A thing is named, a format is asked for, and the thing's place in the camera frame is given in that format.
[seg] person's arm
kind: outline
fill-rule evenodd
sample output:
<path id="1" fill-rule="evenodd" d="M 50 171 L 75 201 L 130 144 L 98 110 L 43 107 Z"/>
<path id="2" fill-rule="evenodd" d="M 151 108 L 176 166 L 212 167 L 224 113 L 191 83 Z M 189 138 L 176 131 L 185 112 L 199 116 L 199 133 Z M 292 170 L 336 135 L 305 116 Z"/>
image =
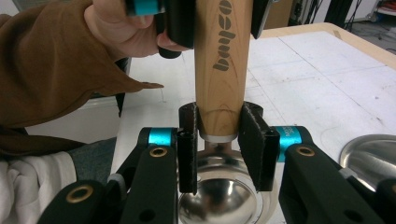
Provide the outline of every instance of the person's arm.
<path id="1" fill-rule="evenodd" d="M 126 16 L 121 0 L 49 3 L 0 18 L 0 126 L 19 128 L 59 118 L 93 92 L 159 88 L 127 77 L 114 62 L 175 46 L 155 33 L 152 16 Z"/>

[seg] cable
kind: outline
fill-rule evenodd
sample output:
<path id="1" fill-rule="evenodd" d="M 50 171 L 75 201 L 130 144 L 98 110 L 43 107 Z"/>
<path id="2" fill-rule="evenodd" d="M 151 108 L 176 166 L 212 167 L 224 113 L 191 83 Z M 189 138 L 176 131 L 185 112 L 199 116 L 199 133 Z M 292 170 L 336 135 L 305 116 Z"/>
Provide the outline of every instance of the cable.
<path id="1" fill-rule="evenodd" d="M 304 24 L 309 24 L 309 23 L 313 23 L 315 20 L 315 17 L 317 16 L 318 10 L 322 4 L 323 0 L 313 0 L 311 2 L 311 6 L 309 7 L 309 11 L 308 11 L 308 15 L 306 17 L 305 23 Z"/>
<path id="2" fill-rule="evenodd" d="M 356 12 L 358 11 L 359 6 L 361 5 L 361 0 L 358 0 L 356 2 L 355 10 L 352 13 L 352 16 L 349 18 L 349 21 L 346 23 L 344 29 L 346 29 L 349 32 L 352 32 L 352 24 L 355 20 Z"/>
<path id="3" fill-rule="evenodd" d="M 317 7 L 315 8 L 314 18 L 312 18 L 311 23 L 314 23 L 315 17 L 317 16 L 317 13 L 318 13 L 318 11 L 319 11 L 319 8 L 320 8 L 322 2 L 323 2 L 323 0 L 321 0 L 320 3 L 319 3 L 319 4 L 317 5 Z"/>
<path id="4" fill-rule="evenodd" d="M 289 18 L 289 26 L 301 25 L 300 17 L 302 10 L 303 10 L 303 0 L 299 0 L 294 5 L 294 10 L 293 10 L 294 19 L 292 17 Z"/>
<path id="5" fill-rule="evenodd" d="M 396 52 L 396 49 L 386 49 L 387 51 L 395 51 Z"/>
<path id="6" fill-rule="evenodd" d="M 374 28 L 360 28 L 360 29 L 354 29 L 351 31 L 352 34 L 358 35 L 361 37 L 375 37 L 378 38 L 381 41 L 388 42 L 388 43 L 396 43 L 396 38 L 388 35 L 389 31 L 380 31 L 376 30 Z"/>

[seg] black plastic bracket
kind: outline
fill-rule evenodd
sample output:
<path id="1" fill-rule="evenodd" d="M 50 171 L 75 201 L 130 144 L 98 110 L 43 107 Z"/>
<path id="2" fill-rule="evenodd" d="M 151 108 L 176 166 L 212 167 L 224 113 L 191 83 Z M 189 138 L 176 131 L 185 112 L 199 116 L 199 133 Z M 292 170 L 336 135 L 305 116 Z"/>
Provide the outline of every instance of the black plastic bracket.
<path id="1" fill-rule="evenodd" d="M 262 108 L 244 102 L 238 143 L 247 170 L 257 191 L 273 189 L 276 161 L 279 156 L 279 133 L 262 118 Z"/>
<path id="2" fill-rule="evenodd" d="M 93 180 L 66 186 L 44 210 L 38 224 L 101 223 L 98 216 L 104 203 L 105 188 Z"/>
<path id="3" fill-rule="evenodd" d="M 286 151 L 279 202 L 290 224 L 384 223 L 318 147 Z"/>
<path id="4" fill-rule="evenodd" d="M 177 223 L 177 154 L 172 147 L 142 152 L 120 223 Z"/>
<path id="5" fill-rule="evenodd" d="M 177 133 L 177 158 L 179 191 L 197 192 L 197 118 L 195 103 L 183 105 L 178 110 L 180 131 Z"/>

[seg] white surface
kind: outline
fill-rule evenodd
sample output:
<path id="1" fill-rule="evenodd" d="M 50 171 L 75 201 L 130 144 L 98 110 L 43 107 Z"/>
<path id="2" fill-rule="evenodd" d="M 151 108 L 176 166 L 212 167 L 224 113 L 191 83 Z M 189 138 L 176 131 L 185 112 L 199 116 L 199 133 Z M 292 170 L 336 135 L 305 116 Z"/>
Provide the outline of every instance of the white surface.
<path id="1" fill-rule="evenodd" d="M 27 127 L 29 134 L 48 135 L 93 143 L 115 137 L 119 130 L 119 109 L 114 96 L 91 99 L 59 119 Z"/>
<path id="2" fill-rule="evenodd" d="M 131 77 L 165 88 L 126 95 L 114 172 L 141 128 L 177 127 L 178 109 L 194 101 L 193 52 L 182 55 L 133 59 Z M 305 126 L 336 161 L 355 137 L 396 134 L 396 71 L 325 32 L 252 40 L 245 100 L 263 107 L 269 125 Z M 278 183 L 282 170 L 279 164 Z M 284 221 L 279 209 L 270 223 Z"/>
<path id="3" fill-rule="evenodd" d="M 19 11 L 15 7 L 15 4 L 12 2 L 12 0 L 0 0 L 0 14 L 8 14 L 13 16 L 18 12 Z"/>

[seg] human hand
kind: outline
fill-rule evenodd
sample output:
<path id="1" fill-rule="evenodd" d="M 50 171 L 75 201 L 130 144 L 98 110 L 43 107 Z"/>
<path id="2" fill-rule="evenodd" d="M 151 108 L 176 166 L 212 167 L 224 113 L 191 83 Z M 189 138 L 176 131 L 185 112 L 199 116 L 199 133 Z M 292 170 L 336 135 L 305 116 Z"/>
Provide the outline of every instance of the human hand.
<path id="1" fill-rule="evenodd" d="M 129 17 L 124 0 L 93 0 L 84 18 L 113 61 L 146 57 L 158 53 L 158 47 L 172 51 L 187 49 L 170 40 L 166 31 L 157 35 L 153 16 Z"/>

